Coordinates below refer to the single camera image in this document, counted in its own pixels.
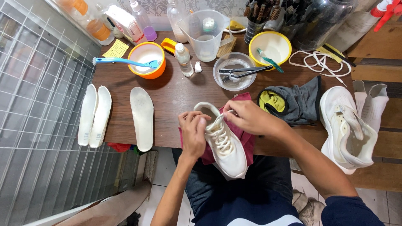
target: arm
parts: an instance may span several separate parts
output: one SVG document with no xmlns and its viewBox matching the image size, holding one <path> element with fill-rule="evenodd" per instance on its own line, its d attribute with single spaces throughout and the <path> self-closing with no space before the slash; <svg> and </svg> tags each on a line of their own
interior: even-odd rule
<svg viewBox="0 0 402 226">
<path fill-rule="evenodd" d="M 156 208 L 150 226 L 176 226 L 181 200 L 187 179 L 195 162 L 205 150 L 206 120 L 208 115 L 200 111 L 184 112 L 178 117 L 183 133 L 183 152 L 180 155 L 176 170 Z"/>
<path fill-rule="evenodd" d="M 228 112 L 233 109 L 238 116 Z M 283 120 L 266 113 L 252 101 L 228 101 L 224 116 L 244 131 L 277 139 L 289 150 L 310 183 L 323 196 L 358 196 L 344 172 Z"/>
</svg>

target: yellow bowl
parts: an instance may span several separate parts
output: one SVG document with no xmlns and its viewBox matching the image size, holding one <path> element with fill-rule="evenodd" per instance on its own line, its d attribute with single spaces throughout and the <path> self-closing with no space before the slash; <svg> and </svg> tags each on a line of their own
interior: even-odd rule
<svg viewBox="0 0 402 226">
<path fill-rule="evenodd" d="M 128 55 L 128 59 L 139 63 L 161 60 L 159 67 L 156 69 L 135 66 L 132 64 L 128 65 L 131 72 L 146 79 L 154 79 L 161 76 L 166 68 L 165 52 L 160 45 L 150 41 L 135 46 Z"/>
<path fill-rule="evenodd" d="M 254 60 L 257 67 L 271 65 L 258 55 L 257 48 L 260 48 L 265 57 L 272 59 L 279 66 L 287 61 L 292 53 L 292 45 L 289 39 L 275 31 L 265 31 L 257 34 L 248 46 L 249 56 Z"/>
</svg>

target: measuring jug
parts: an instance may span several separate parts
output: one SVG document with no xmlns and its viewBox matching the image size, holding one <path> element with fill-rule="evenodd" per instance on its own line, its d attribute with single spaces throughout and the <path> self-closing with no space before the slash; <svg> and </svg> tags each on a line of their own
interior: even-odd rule
<svg viewBox="0 0 402 226">
<path fill-rule="evenodd" d="M 229 30 L 230 38 L 221 41 L 222 33 L 229 24 L 230 19 L 215 10 L 196 11 L 177 23 L 202 62 L 213 61 L 219 47 L 233 40 Z"/>
</svg>

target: toothbrush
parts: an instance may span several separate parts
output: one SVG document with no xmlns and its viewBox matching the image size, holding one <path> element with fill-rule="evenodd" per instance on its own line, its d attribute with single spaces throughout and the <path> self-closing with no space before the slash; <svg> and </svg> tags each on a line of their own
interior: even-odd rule
<svg viewBox="0 0 402 226">
<path fill-rule="evenodd" d="M 264 57 L 263 56 L 263 51 L 260 48 L 257 48 L 257 54 L 262 57 L 266 62 L 272 64 L 272 66 L 274 66 L 280 73 L 283 73 L 283 69 L 281 67 L 279 67 L 279 65 L 277 63 L 275 63 L 275 61 L 269 59 L 268 57 Z"/>
<path fill-rule="evenodd" d="M 153 68 L 157 69 L 162 62 L 162 60 L 152 60 L 148 63 L 138 63 L 132 60 L 127 60 L 123 58 L 94 58 L 92 60 L 92 63 L 95 64 L 102 64 L 102 63 L 113 63 L 113 62 L 119 62 L 119 63 L 125 63 L 125 64 L 132 64 L 135 66 L 140 66 L 140 67 L 147 67 L 147 68 Z"/>
</svg>

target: clear plastic bowl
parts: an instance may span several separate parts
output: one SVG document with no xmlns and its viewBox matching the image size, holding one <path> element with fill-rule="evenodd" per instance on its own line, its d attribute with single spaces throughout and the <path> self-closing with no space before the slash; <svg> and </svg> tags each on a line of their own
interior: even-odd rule
<svg viewBox="0 0 402 226">
<path fill-rule="evenodd" d="M 213 66 L 213 78 L 218 85 L 229 91 L 240 91 L 249 87 L 255 80 L 257 74 L 251 74 L 249 76 L 240 78 L 239 81 L 233 82 L 228 80 L 222 81 L 223 75 L 219 74 L 219 69 L 235 69 L 235 68 L 253 68 L 255 67 L 254 61 L 244 53 L 232 52 L 221 56 Z M 245 72 L 235 72 L 234 74 L 243 74 Z"/>
</svg>

